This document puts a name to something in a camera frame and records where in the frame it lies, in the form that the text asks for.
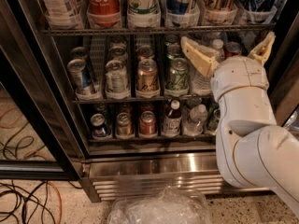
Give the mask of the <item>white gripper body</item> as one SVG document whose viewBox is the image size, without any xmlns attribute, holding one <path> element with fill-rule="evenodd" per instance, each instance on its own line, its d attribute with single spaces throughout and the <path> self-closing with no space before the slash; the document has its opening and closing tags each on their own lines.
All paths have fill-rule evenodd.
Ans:
<svg viewBox="0 0 299 224">
<path fill-rule="evenodd" d="M 235 89 L 258 87 L 266 91 L 269 87 L 263 66 L 244 56 L 230 57 L 222 62 L 212 75 L 210 84 L 216 102 Z"/>
</svg>

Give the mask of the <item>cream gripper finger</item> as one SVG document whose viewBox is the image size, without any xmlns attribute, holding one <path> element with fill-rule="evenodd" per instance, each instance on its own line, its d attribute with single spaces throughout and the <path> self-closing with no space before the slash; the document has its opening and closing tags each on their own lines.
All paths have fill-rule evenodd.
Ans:
<svg viewBox="0 0 299 224">
<path fill-rule="evenodd" d="M 258 62 L 260 65 L 265 65 L 271 54 L 275 38 L 275 33 L 269 32 L 264 40 L 250 51 L 248 57 Z"/>
<path fill-rule="evenodd" d="M 184 55 L 201 75 L 204 77 L 213 75 L 219 65 L 217 58 L 220 53 L 217 50 L 199 45 L 187 36 L 180 39 L 180 45 Z"/>
</svg>

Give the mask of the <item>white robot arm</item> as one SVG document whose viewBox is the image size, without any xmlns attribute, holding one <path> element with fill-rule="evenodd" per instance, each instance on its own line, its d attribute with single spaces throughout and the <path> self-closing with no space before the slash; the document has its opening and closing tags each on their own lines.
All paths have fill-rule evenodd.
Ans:
<svg viewBox="0 0 299 224">
<path fill-rule="evenodd" d="M 275 34 L 270 32 L 247 56 L 219 63 L 218 52 L 184 35 L 182 51 L 210 79 L 221 118 L 216 134 L 217 165 L 237 188 L 267 188 L 299 217 L 299 141 L 277 125 L 267 95 L 264 64 Z"/>
</svg>

